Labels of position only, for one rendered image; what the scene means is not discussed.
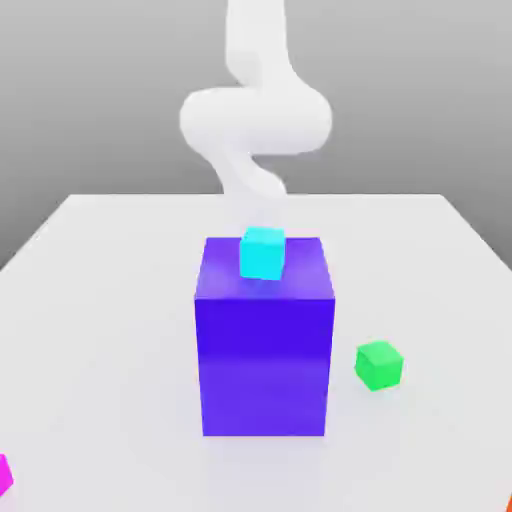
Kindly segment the small green cube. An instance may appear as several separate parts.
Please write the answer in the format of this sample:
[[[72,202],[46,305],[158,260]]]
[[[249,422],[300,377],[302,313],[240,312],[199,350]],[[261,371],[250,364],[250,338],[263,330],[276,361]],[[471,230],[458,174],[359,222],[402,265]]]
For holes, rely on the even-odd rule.
[[[395,387],[402,378],[404,357],[386,340],[357,347],[355,373],[370,391]]]

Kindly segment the small cyan cube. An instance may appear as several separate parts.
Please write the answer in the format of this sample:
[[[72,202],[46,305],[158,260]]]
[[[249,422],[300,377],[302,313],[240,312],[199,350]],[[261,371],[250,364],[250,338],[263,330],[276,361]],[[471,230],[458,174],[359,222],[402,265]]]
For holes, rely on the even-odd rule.
[[[240,275],[249,279],[280,280],[285,249],[283,229],[248,227],[240,240]]]

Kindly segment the large purple box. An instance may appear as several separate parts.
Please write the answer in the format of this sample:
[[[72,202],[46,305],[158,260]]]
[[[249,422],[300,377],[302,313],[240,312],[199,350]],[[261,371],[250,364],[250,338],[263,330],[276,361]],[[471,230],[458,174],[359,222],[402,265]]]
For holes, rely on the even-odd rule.
[[[325,432],[335,294],[317,238],[286,242],[278,281],[245,279],[237,238],[207,238],[194,296],[206,436]]]

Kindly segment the small magenta cube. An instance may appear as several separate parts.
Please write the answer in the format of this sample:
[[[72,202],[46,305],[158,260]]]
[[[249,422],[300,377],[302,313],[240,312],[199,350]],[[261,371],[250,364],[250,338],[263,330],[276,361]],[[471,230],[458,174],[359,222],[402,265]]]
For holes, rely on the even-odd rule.
[[[13,485],[13,475],[5,454],[0,454],[0,497]]]

